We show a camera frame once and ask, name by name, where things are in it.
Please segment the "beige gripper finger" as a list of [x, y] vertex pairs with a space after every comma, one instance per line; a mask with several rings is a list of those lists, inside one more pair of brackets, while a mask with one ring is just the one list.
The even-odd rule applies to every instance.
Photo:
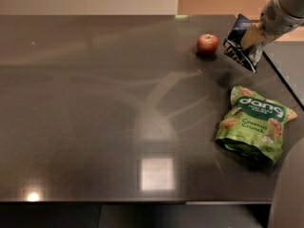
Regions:
[[255, 47], [258, 44], [267, 45], [273, 41], [273, 37], [265, 32], [262, 22], [252, 23], [243, 35], [240, 46], [243, 50]]

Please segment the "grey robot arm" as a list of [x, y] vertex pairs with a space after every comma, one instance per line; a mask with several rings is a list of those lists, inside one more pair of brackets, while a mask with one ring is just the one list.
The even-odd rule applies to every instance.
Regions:
[[247, 28], [240, 46], [267, 45], [304, 23], [304, 0], [270, 0], [260, 19]]

